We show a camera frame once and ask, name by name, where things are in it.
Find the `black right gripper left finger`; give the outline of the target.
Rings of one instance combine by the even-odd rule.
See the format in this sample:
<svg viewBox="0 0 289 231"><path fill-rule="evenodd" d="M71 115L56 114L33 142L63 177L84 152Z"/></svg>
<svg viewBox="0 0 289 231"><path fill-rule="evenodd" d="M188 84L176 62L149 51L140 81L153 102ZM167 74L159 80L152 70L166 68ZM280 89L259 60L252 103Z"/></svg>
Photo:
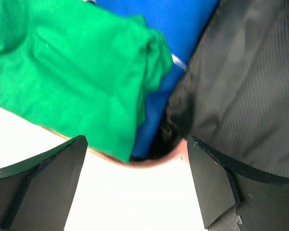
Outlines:
<svg viewBox="0 0 289 231"><path fill-rule="evenodd" d="M0 168L0 231L64 230L87 147L79 135Z"/></svg>

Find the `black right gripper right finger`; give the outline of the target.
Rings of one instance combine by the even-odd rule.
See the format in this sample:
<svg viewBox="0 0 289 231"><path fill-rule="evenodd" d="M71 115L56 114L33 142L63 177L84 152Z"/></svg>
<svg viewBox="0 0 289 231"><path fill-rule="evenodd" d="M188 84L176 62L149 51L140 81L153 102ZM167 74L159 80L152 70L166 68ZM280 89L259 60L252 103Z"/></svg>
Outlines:
<svg viewBox="0 0 289 231"><path fill-rule="evenodd" d="M246 165L192 136L187 149L205 229L289 231L289 178Z"/></svg>

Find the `pink suitcase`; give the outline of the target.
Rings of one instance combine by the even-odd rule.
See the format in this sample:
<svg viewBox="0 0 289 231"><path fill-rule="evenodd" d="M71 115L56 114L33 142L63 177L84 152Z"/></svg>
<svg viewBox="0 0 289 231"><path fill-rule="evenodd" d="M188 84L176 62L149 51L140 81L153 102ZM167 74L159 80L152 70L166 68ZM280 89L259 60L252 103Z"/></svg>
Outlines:
<svg viewBox="0 0 289 231"><path fill-rule="evenodd" d="M289 0L223 0L178 82L149 157L133 172L176 155L187 140L289 178Z"/></svg>

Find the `green t-shirt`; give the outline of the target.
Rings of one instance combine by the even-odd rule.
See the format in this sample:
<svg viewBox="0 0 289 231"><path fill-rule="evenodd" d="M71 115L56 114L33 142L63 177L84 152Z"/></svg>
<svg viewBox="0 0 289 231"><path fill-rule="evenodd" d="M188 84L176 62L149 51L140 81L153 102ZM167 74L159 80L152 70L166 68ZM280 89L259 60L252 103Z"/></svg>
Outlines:
<svg viewBox="0 0 289 231"><path fill-rule="evenodd" d="M102 48L93 11L81 0L0 0L1 108L67 137L86 136L99 104L90 77Z"/></svg>

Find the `blue zip jacket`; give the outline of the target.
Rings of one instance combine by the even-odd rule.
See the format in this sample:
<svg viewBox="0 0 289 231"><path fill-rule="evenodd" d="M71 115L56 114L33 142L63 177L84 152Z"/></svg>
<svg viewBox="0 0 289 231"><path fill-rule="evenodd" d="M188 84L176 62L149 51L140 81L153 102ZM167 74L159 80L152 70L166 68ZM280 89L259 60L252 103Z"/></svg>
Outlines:
<svg viewBox="0 0 289 231"><path fill-rule="evenodd" d="M90 77L98 100L89 146L127 162L146 158L166 102L187 69L215 0L92 0L101 50Z"/></svg>

